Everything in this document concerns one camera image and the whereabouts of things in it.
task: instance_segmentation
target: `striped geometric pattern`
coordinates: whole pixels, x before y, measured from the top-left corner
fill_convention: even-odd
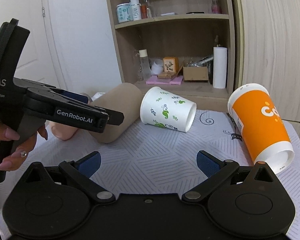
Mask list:
[[[293,127],[285,122],[295,150],[293,163],[278,177],[296,206],[296,218],[288,235],[300,240],[300,139]],[[9,172],[0,184],[0,209],[8,194],[30,163],[41,161],[46,166],[63,160],[78,160],[92,151],[101,154],[101,167],[91,179],[113,192],[130,194],[178,193],[182,195],[207,177],[196,164],[200,150],[220,160],[233,159],[240,165],[252,165],[244,142],[237,139],[231,119],[224,113],[198,110],[188,133],[145,125],[136,121],[114,143],[99,144],[86,131],[77,132],[63,142],[49,131],[49,140],[38,143],[22,167]],[[0,226],[8,236],[0,215]]]

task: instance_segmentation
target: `human hand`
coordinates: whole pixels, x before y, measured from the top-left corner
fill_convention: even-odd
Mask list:
[[[41,137],[46,140],[48,139],[48,132],[44,125],[38,129],[38,133]],[[0,141],[17,141],[19,138],[20,135],[18,135],[16,131],[0,122]],[[28,153],[34,149],[36,143],[37,132],[24,143],[20,144],[14,153],[2,160],[2,163],[0,164],[0,171],[15,171],[19,169],[22,163],[26,160]]]

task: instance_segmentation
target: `pink tray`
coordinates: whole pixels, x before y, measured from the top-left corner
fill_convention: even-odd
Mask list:
[[[146,81],[148,85],[181,85],[183,76],[178,76],[173,79],[159,79],[157,76],[151,76]]]

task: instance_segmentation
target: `orange paper cup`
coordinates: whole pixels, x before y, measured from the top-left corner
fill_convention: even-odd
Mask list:
[[[292,144],[266,88],[259,84],[239,87],[229,98],[228,112],[254,164],[264,161],[275,174],[291,164]]]

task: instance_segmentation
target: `shelf board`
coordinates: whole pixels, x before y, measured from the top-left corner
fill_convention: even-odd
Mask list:
[[[125,23],[120,23],[114,26],[114,28],[121,29],[127,27],[135,27],[140,25],[153,24],[158,22],[165,21],[181,21],[181,20],[200,20],[200,19],[213,19],[213,20],[229,20],[228,14],[212,14],[212,13],[204,13],[204,14],[181,14],[181,15],[167,15],[167,16],[159,16],[154,18],[142,19],[138,21],[130,21]]]
[[[138,81],[134,85],[144,94],[152,87],[160,87],[178,96],[228,98],[227,89],[216,89],[209,82],[182,82],[181,85],[147,85],[145,81]]]

